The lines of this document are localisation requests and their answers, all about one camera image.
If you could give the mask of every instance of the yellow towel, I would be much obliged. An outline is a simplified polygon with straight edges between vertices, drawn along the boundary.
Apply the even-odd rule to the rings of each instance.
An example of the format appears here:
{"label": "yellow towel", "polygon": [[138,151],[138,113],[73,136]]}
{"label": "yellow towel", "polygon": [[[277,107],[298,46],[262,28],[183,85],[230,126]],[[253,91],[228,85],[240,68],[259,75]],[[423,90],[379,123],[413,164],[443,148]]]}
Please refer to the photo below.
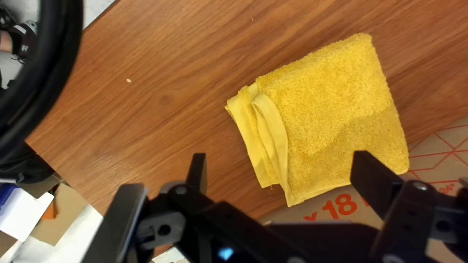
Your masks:
{"label": "yellow towel", "polygon": [[262,188],[293,207],[350,185],[354,151],[396,174],[408,148],[370,36],[358,34],[260,76],[227,103]]}

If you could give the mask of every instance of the folded towel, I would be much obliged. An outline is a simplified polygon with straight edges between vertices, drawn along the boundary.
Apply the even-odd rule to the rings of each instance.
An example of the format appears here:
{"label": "folded towel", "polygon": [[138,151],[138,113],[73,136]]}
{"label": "folded towel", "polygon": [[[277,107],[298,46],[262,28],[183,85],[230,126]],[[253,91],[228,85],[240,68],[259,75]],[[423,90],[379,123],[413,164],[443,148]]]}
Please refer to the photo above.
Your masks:
{"label": "folded towel", "polygon": [[394,173],[408,148],[370,36],[358,34],[277,69],[228,100],[262,188],[293,207],[350,185],[354,151]]}

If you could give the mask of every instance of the blue light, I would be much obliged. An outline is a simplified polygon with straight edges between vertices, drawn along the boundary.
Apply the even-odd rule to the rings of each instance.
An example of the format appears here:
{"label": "blue light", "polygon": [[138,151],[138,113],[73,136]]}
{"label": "blue light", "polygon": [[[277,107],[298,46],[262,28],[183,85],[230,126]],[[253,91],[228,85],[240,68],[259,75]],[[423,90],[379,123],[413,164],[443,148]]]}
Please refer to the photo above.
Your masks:
{"label": "blue light", "polygon": [[218,252],[218,258],[222,259],[224,262],[230,261],[234,255],[234,250],[231,247],[222,247]]}

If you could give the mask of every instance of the wooden table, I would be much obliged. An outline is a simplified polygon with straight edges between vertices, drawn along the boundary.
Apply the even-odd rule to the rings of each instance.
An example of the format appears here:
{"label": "wooden table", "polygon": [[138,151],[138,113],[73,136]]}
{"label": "wooden table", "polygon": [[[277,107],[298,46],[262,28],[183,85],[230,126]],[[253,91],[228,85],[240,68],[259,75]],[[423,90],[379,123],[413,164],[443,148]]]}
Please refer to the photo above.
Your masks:
{"label": "wooden table", "polygon": [[468,116],[465,0],[120,0],[28,142],[101,212],[120,185],[155,196],[206,152],[208,195],[262,217],[284,196],[259,188],[225,101],[356,33],[375,37],[410,144]]}

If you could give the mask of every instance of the table surface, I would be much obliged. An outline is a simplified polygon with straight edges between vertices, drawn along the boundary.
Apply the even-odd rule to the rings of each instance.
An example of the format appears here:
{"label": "table surface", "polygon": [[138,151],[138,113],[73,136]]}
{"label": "table surface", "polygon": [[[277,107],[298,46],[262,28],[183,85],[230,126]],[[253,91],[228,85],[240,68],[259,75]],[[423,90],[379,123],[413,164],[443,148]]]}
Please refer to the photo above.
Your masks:
{"label": "table surface", "polygon": [[120,185],[151,196],[206,152],[208,195],[259,218],[262,190],[228,98],[357,33],[375,38],[408,144],[468,116],[468,3],[120,0],[86,33],[75,74],[28,144],[100,212]]}

